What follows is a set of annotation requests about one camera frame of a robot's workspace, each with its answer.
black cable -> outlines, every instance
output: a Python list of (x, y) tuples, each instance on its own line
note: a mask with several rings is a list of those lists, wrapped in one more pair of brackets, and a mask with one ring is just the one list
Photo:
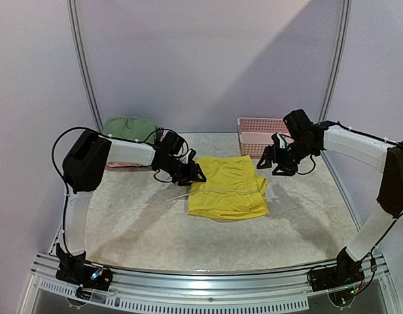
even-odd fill
[(288, 146), (288, 145), (289, 145), (289, 143), (287, 142), (286, 137), (282, 137), (282, 139), (283, 139), (283, 140), (284, 140), (284, 142), (286, 143), (286, 146)]
[(312, 283), (312, 280), (311, 280), (311, 272), (312, 272), (315, 268), (318, 268), (318, 267), (322, 267), (322, 268), (328, 269), (328, 267), (326, 267), (325, 265), (316, 265), (316, 266), (313, 266), (313, 267), (307, 272), (307, 275), (306, 275), (306, 279), (307, 279), (307, 281), (309, 282), (309, 284)]
[(356, 131), (356, 130), (347, 128), (346, 126), (343, 126), (340, 121), (337, 121), (337, 125), (340, 126), (343, 129), (347, 130), (347, 131), (350, 131), (351, 133), (364, 135), (364, 136), (370, 137), (371, 139), (376, 139), (376, 140), (381, 141), (381, 142), (386, 142), (386, 143), (394, 145), (394, 146), (402, 146), (401, 143), (397, 143), (397, 142), (389, 141), (389, 140), (384, 140), (381, 137), (378, 137), (378, 136), (375, 136), (375, 135), (372, 135), (372, 134), (368, 134), (368, 133), (364, 133), (364, 132), (361, 132), (361, 131)]
[(374, 279), (375, 274), (376, 273), (373, 273), (372, 278), (370, 278), (368, 284), (363, 289), (360, 289), (357, 293), (354, 293), (354, 296), (358, 296), (361, 292), (365, 291), (370, 286), (370, 284), (372, 283), (372, 281)]
[(288, 139), (293, 139), (293, 137), (291, 137), (291, 136), (289, 136), (289, 135), (287, 135), (287, 134), (283, 134), (283, 133), (279, 133), (281, 136), (283, 136), (283, 137), (287, 137)]
[(92, 292), (85, 291), (81, 286), (75, 291), (75, 296), (82, 300), (89, 301), (91, 299)]
[(305, 173), (296, 172), (298, 175), (309, 175), (317, 167), (317, 163), (313, 160), (313, 155), (310, 155), (309, 157), (311, 158), (311, 161), (313, 162), (312, 169)]
[(370, 254), (373, 252), (373, 250), (379, 245), (379, 243), (385, 238), (385, 236), (391, 231), (393, 226), (396, 224), (396, 222), (399, 220), (400, 217), (403, 216), (403, 212), (399, 214), (395, 219), (394, 222), (389, 226), (389, 228), (386, 230), (386, 232), (380, 237), (379, 241), (376, 242), (376, 244), (372, 247), (372, 250), (370, 251)]
[(371, 269), (373, 275), (372, 275), (372, 277), (370, 278), (370, 280), (369, 280), (369, 282), (367, 283), (367, 285), (366, 285), (363, 289), (360, 289), (358, 292), (354, 293), (354, 296), (358, 296), (360, 293), (362, 293), (363, 291), (365, 291), (365, 290), (372, 284), (372, 281), (373, 281), (374, 276), (375, 276), (375, 274), (376, 274), (377, 266), (376, 266), (376, 259), (374, 258), (372, 252), (370, 252), (370, 256), (372, 257), (372, 258), (370, 259), (370, 269)]
[(173, 182), (172, 180), (170, 180), (170, 181), (164, 181), (164, 180), (158, 179), (158, 178), (156, 177), (156, 175), (159, 174), (159, 172), (161, 172), (161, 170), (158, 170), (156, 173), (154, 173), (154, 179), (155, 179), (155, 180), (157, 180), (158, 182), (161, 182), (161, 183), (171, 183), (171, 182)]
[[(60, 178), (62, 179), (64, 185), (65, 185), (66, 195), (65, 195), (65, 202), (64, 202), (64, 205), (63, 205), (63, 214), (62, 214), (62, 240), (63, 240), (63, 244), (65, 245), (65, 249), (66, 249), (67, 254), (69, 254), (69, 255), (71, 255), (71, 256), (72, 256), (72, 254), (71, 254), (71, 252), (69, 252), (69, 249), (68, 249), (68, 246), (67, 246), (67, 242), (66, 242), (66, 236), (65, 236), (65, 220), (66, 220), (67, 205), (68, 205), (68, 201), (69, 201), (69, 188), (68, 188), (68, 184), (67, 184), (65, 178), (64, 178), (63, 175), (62, 175), (62, 172), (59, 170), (59, 168), (58, 168), (57, 165), (56, 165), (56, 162), (55, 162), (55, 149), (56, 149), (56, 145), (59, 143), (60, 139), (61, 139), (63, 136), (65, 136), (66, 134), (68, 134), (68, 133), (70, 133), (70, 132), (72, 132), (72, 131), (75, 131), (75, 130), (86, 130), (86, 131), (90, 131), (90, 132), (96, 133), (96, 134), (98, 134), (99, 136), (104, 137), (104, 138), (106, 138), (106, 139), (113, 139), (113, 140), (125, 141), (125, 142), (129, 142), (129, 143), (137, 143), (137, 144), (147, 144), (147, 145), (150, 145), (150, 146), (153, 146), (153, 145), (152, 145), (151, 143), (148, 143), (147, 141), (149, 140), (150, 136), (151, 136), (152, 134), (154, 134), (155, 132), (157, 132), (157, 131), (160, 131), (160, 130), (163, 130), (163, 131), (171, 131), (171, 132), (173, 132), (173, 133), (175, 133), (175, 134), (178, 134), (176, 131), (174, 131), (174, 130), (172, 130), (172, 129), (158, 128), (158, 129), (155, 129), (154, 131), (150, 132), (150, 133), (148, 134), (148, 136), (147, 136), (143, 141), (134, 141), (134, 140), (131, 140), (131, 139), (122, 139), (122, 138), (119, 138), (119, 137), (110, 137), (110, 136), (108, 136), (108, 135), (99, 133), (99, 132), (96, 131), (96, 130), (87, 128), (86, 126), (75, 126), (74, 128), (70, 128), (70, 129), (68, 129), (68, 130), (65, 130), (62, 134), (60, 134), (60, 135), (58, 136), (58, 138), (54, 141), (53, 146), (52, 146), (52, 164), (53, 164), (53, 167), (55, 168), (56, 172), (58, 173), (58, 175), (59, 175)], [(182, 158), (183, 156), (185, 156), (185, 155), (188, 153), (188, 151), (189, 151), (188, 143), (187, 143), (187, 141), (186, 141), (185, 139), (184, 139), (184, 142), (185, 142), (185, 144), (186, 144), (187, 150), (186, 150), (185, 153), (183, 153), (183, 154), (180, 155), (180, 156), (177, 156), (176, 158)], [(155, 178), (155, 180), (157, 180), (157, 181), (160, 181), (160, 182), (163, 182), (163, 183), (170, 183), (170, 182), (171, 182), (171, 181), (169, 181), (169, 182), (167, 182), (167, 181), (161, 181), (160, 179), (156, 178), (155, 175), (154, 175), (154, 178)]]

metal frame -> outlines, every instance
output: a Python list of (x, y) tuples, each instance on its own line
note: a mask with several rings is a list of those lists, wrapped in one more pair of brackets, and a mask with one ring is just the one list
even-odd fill
[(351, 218), (353, 219), (354, 225), (356, 226), (357, 231), (360, 231), (361, 226), (359, 224), (359, 220), (357, 219), (357, 216), (354, 212), (354, 205), (351, 201), (351, 198), (348, 196), (348, 193), (344, 187), (344, 184), (341, 182), (340, 178), (338, 177), (338, 174), (336, 170), (334, 169), (334, 166), (332, 165), (332, 162), (330, 161), (330, 158), (328, 157), (327, 153), (324, 151), (321, 153), (322, 159), (324, 160), (324, 163), (326, 167), (328, 168), (329, 172), (331, 173), (331, 176), (340, 191), (341, 197), (344, 200), (344, 203), (346, 204), (348, 211), (350, 212)]
[(332, 58), (331, 74), (328, 81), (328, 85), (326, 86), (324, 103), (321, 109), (321, 113), (319, 114), (318, 122), (325, 121), (330, 107), (332, 95), (334, 94), (338, 73), (340, 72), (345, 38), (347, 36), (350, 10), (351, 10), (351, 0), (344, 0), (340, 19), (340, 26), (338, 28), (338, 36), (334, 51), (334, 57)]
[[(383, 255), (377, 255), (376, 262), (374, 282), (383, 284), (383, 297), (389, 313), (399, 313)], [(319, 263), (326, 267), (335, 264), (335, 260)], [(73, 296), (76, 287), (55, 279), (58, 266), (56, 257), (37, 255), (22, 314), (31, 313), (39, 289), (76, 300)], [(291, 313), (308, 309), (307, 297), (327, 293), (312, 292), (306, 275), (313, 266), (317, 264), (245, 273), (212, 271), (191, 274), (112, 267), (114, 277), (110, 290), (95, 290), (89, 303), (134, 313), (161, 313), (164, 309), (165, 313), (182, 314), (242, 314), (245, 309), (251, 314)], [(371, 277), (369, 259), (362, 266), (366, 278)]]
[(88, 64), (86, 61), (84, 44), (82, 41), (82, 35), (80, 32), (79, 16), (76, 0), (67, 0), (69, 21), (71, 23), (73, 43), (75, 45), (75, 52), (77, 53), (78, 65), (81, 72), (82, 82), (84, 83), (84, 89), (86, 97), (88, 98), (88, 104), (90, 106), (92, 118), (98, 131), (103, 130), (103, 122), (99, 113), (96, 95), (91, 83), (90, 72), (88, 70)]

cable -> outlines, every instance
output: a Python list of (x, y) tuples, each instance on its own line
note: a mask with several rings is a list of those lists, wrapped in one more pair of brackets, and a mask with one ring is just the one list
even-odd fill
[(77, 298), (89, 301), (92, 297), (93, 292), (85, 291), (81, 286), (82, 285), (79, 285), (78, 289), (75, 291), (75, 296)]
[(309, 157), (311, 158), (311, 161), (313, 162), (312, 169), (310, 171), (308, 171), (308, 172), (305, 172), (305, 173), (296, 172), (298, 175), (309, 175), (317, 167), (317, 163), (313, 160), (313, 155), (310, 155)]
[(204, 188), (202, 188), (201, 190), (196, 190), (196, 191), (193, 191), (193, 192), (189, 192), (189, 193), (186, 193), (186, 194), (181, 194), (181, 195), (175, 196), (173, 198), (168, 198), (168, 199), (166, 199), (166, 201), (177, 200), (179, 198), (183, 198), (185, 196), (189, 196), (191, 194), (195, 194), (195, 193), (198, 193), (198, 192), (218, 192), (218, 193), (221, 193), (221, 192), (223, 192), (223, 193), (235, 192), (235, 193), (239, 193), (239, 194), (250, 194), (250, 193), (259, 193), (260, 190), (259, 189), (254, 189), (254, 190), (248, 190), (248, 191), (238, 191), (238, 190), (217, 190), (217, 189), (204, 189)]
[(359, 134), (359, 135), (364, 135), (364, 136), (370, 137), (371, 139), (376, 139), (376, 140), (378, 140), (378, 141), (381, 141), (381, 142), (384, 142), (384, 143), (388, 143), (388, 144), (391, 144), (391, 145), (394, 145), (394, 146), (403, 146), (401, 143), (397, 143), (397, 142), (389, 141), (389, 140), (384, 140), (384, 139), (382, 139), (381, 137), (378, 137), (378, 136), (375, 136), (375, 135), (372, 135), (372, 134), (368, 134), (368, 133), (364, 133), (364, 132), (361, 132), (361, 131), (353, 130), (353, 129), (351, 129), (351, 128), (348, 128), (348, 127), (346, 127), (346, 126), (343, 126), (340, 121), (337, 121), (336, 124), (337, 124), (338, 126), (340, 126), (341, 128), (343, 128), (343, 129), (345, 129), (345, 130), (347, 130), (347, 131), (350, 131), (351, 133), (356, 133), (356, 134)]
[(283, 133), (279, 133), (281, 136), (283, 136), (283, 137), (287, 137), (288, 139), (293, 139), (293, 137), (291, 137), (291, 136), (289, 136), (289, 135), (287, 135), (287, 134), (283, 134)]
[(161, 182), (161, 183), (171, 183), (171, 182), (173, 182), (172, 180), (170, 180), (170, 181), (164, 181), (164, 180), (158, 179), (158, 178), (156, 177), (156, 175), (159, 174), (159, 172), (161, 172), (161, 170), (158, 170), (156, 173), (154, 173), (154, 179), (155, 179), (155, 180), (157, 180), (158, 182)]
[(286, 146), (288, 146), (288, 145), (289, 145), (289, 143), (287, 142), (286, 137), (282, 137), (282, 139), (283, 139), (283, 140), (284, 140), (284, 142), (286, 143)]
[[(59, 170), (59, 168), (58, 168), (57, 165), (56, 165), (56, 162), (55, 162), (55, 149), (56, 149), (56, 146), (57, 146), (57, 144), (59, 143), (60, 139), (61, 139), (63, 136), (65, 136), (66, 134), (68, 134), (68, 133), (70, 133), (70, 132), (72, 132), (72, 131), (75, 131), (75, 130), (86, 130), (86, 131), (90, 131), (90, 132), (93, 132), (93, 133), (95, 133), (95, 134), (98, 134), (99, 136), (104, 137), (104, 138), (106, 138), (106, 139), (112, 139), (112, 140), (117, 140), (117, 141), (125, 141), (125, 142), (129, 142), (129, 143), (137, 143), (137, 144), (147, 144), (147, 145), (150, 145), (150, 146), (153, 146), (153, 145), (152, 145), (151, 143), (148, 143), (147, 141), (149, 140), (149, 138), (151, 137), (151, 135), (154, 134), (156, 131), (160, 131), (160, 130), (163, 130), (163, 131), (171, 131), (171, 132), (173, 132), (173, 133), (175, 133), (175, 134), (178, 135), (178, 133), (177, 133), (176, 131), (172, 130), (172, 129), (157, 128), (157, 129), (155, 129), (154, 131), (150, 132), (150, 133), (148, 134), (148, 136), (147, 136), (143, 141), (134, 141), (134, 140), (130, 140), (130, 139), (122, 139), (122, 138), (119, 138), (119, 137), (110, 137), (110, 136), (108, 136), (108, 135), (99, 133), (99, 132), (96, 131), (96, 130), (87, 128), (86, 126), (75, 126), (74, 128), (69, 128), (68, 130), (65, 130), (64, 132), (62, 132), (62, 134), (60, 134), (60, 135), (58, 136), (58, 138), (54, 141), (53, 146), (52, 146), (52, 164), (53, 164), (53, 167), (55, 168), (56, 172), (58, 173), (58, 175), (59, 175), (60, 178), (62, 179), (64, 185), (65, 185), (66, 194), (65, 194), (65, 201), (64, 201), (64, 205), (63, 205), (63, 215), (62, 215), (62, 240), (63, 240), (63, 244), (65, 245), (65, 249), (66, 249), (67, 254), (68, 254), (68, 255), (71, 255), (71, 256), (72, 256), (72, 254), (71, 254), (71, 252), (70, 252), (69, 249), (68, 249), (67, 242), (66, 242), (66, 235), (65, 235), (65, 220), (66, 220), (67, 205), (68, 205), (68, 201), (69, 201), (69, 187), (68, 187), (68, 184), (67, 184), (65, 178), (64, 178), (63, 175), (62, 175), (62, 172)], [(187, 141), (186, 141), (185, 139), (184, 139), (184, 143), (186, 144), (186, 152), (183, 153), (183, 154), (180, 155), (180, 156), (177, 156), (176, 158), (182, 158), (183, 156), (185, 156), (185, 155), (188, 153), (189, 147), (188, 147), (188, 143), (187, 143)], [(156, 173), (155, 173), (155, 175), (154, 175), (154, 178), (155, 178), (155, 180), (160, 181), (160, 182), (163, 182), (163, 183), (170, 183), (170, 182), (172, 182), (172, 181), (169, 181), (169, 182), (167, 182), (167, 181), (161, 181), (160, 179), (156, 178)]]
[(322, 267), (322, 268), (328, 269), (328, 267), (326, 267), (325, 265), (316, 265), (316, 266), (313, 266), (313, 267), (307, 272), (307, 274), (306, 274), (306, 279), (307, 279), (307, 281), (308, 281), (309, 284), (312, 284), (311, 272), (312, 272), (315, 268), (318, 268), (318, 267)]
[(370, 254), (373, 252), (373, 250), (379, 245), (379, 243), (385, 238), (385, 236), (391, 231), (393, 226), (396, 224), (396, 222), (399, 220), (400, 217), (403, 216), (403, 212), (399, 214), (396, 218), (394, 218), (394, 222), (389, 226), (389, 228), (386, 230), (386, 232), (380, 237), (379, 241), (376, 242), (376, 244), (372, 247), (372, 250), (370, 251)]
[(374, 279), (374, 276), (376, 274), (376, 270), (377, 270), (377, 265), (376, 265), (376, 259), (374, 258), (372, 252), (370, 252), (370, 256), (372, 257), (370, 259), (370, 270), (372, 271), (373, 275), (370, 278), (369, 282), (367, 283), (367, 285), (364, 288), (360, 288), (360, 290), (356, 291), (356, 293), (354, 293), (354, 296), (358, 296), (360, 293), (362, 293), (363, 291), (365, 291), (371, 284), (372, 281)]

pink basket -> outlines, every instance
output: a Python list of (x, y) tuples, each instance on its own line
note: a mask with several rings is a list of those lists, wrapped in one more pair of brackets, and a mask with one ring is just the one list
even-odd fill
[(274, 133), (289, 135), (282, 119), (238, 118), (237, 123), (242, 156), (261, 157), (267, 145), (273, 144)]

white arm segment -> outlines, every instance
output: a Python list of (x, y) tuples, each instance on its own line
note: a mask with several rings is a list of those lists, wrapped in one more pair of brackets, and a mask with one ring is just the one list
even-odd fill
[(331, 126), (324, 132), (324, 148), (352, 157), (383, 173), (387, 149), (393, 147), (376, 139)]
[[(147, 144), (118, 140), (111, 140), (111, 142), (110, 153), (106, 162), (149, 166), (154, 159), (155, 150)], [(58, 241), (63, 251), (67, 253), (62, 235), (65, 232), (68, 250), (73, 256), (76, 256), (84, 252), (86, 215), (93, 192), (77, 192), (74, 194), (69, 185), (68, 188), (69, 197), (65, 215), (65, 230), (61, 230)]]
[(63, 251), (67, 253), (63, 241), (63, 233), (65, 233), (68, 250), (73, 256), (76, 256), (84, 252), (86, 215), (93, 192), (78, 192), (74, 194), (69, 185), (68, 189), (69, 197), (66, 207), (65, 230), (61, 230), (59, 234), (59, 244)]
[[(383, 173), (387, 149), (393, 147), (370, 137), (352, 133), (339, 126), (331, 126), (324, 132), (324, 148), (339, 152), (363, 162)], [(394, 222), (378, 204), (360, 232), (347, 246), (347, 254), (355, 261), (364, 258)]]
[(111, 148), (107, 163), (122, 162), (125, 164), (151, 165), (155, 150), (147, 144), (119, 141), (111, 139)]
[(375, 204), (374, 210), (360, 232), (346, 248), (347, 254), (355, 261), (362, 260), (391, 227), (394, 218)]

